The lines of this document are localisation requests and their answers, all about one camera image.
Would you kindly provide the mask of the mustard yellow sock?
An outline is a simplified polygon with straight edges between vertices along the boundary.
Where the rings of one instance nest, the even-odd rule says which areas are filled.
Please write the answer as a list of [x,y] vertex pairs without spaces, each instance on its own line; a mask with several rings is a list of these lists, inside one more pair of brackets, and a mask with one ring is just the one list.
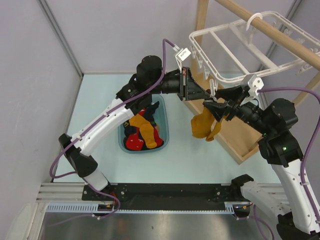
[[216,120],[213,116],[208,120],[205,130],[205,140],[211,142],[222,129],[223,120]]
[[192,136],[198,139],[208,137],[212,132],[211,127],[214,121],[212,113],[204,107],[202,113],[195,115],[190,121]]
[[129,120],[129,123],[131,126],[139,128],[139,132],[148,149],[154,149],[157,147],[157,143],[154,138],[154,127],[149,121],[140,114],[137,114]]

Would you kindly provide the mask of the white plastic clip hanger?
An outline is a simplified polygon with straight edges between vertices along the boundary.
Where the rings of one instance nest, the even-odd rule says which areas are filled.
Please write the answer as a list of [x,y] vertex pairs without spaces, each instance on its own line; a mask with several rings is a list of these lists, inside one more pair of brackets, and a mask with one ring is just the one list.
[[196,30],[189,35],[192,57],[203,72],[205,89],[215,95],[220,85],[239,85],[244,78],[255,75],[258,79],[290,69],[297,74],[313,68],[310,60],[298,56],[283,46],[287,60],[277,63],[268,54],[269,46],[279,43],[256,29],[254,19],[265,20],[298,46],[320,55],[320,41],[275,11],[255,13],[248,21],[239,19],[230,23]]

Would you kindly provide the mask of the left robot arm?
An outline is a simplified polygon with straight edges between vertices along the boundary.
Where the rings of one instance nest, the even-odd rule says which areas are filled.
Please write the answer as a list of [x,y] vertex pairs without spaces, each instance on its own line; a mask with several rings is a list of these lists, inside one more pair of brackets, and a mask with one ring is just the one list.
[[182,101],[210,98],[210,94],[195,82],[190,68],[166,73],[163,63],[164,60],[155,55],[144,57],[137,65],[136,73],[116,93],[103,113],[77,134],[64,133],[58,139],[62,154],[75,173],[93,187],[93,194],[100,200],[110,196],[110,182],[91,153],[103,138],[150,105],[153,94],[176,94]]

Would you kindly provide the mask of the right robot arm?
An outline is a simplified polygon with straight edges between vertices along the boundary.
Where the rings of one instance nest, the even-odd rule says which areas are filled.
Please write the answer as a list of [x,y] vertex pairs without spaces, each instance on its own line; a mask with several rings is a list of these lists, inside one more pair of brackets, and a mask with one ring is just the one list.
[[221,89],[217,96],[222,103],[207,100],[203,106],[216,120],[238,118],[261,134],[258,147],[281,182],[288,206],[260,188],[252,177],[244,174],[234,178],[231,196],[246,199],[260,208],[276,223],[283,240],[317,240],[320,237],[320,205],[306,173],[307,152],[302,152],[291,127],[298,122],[293,102],[275,99],[266,109],[245,102],[247,87]]

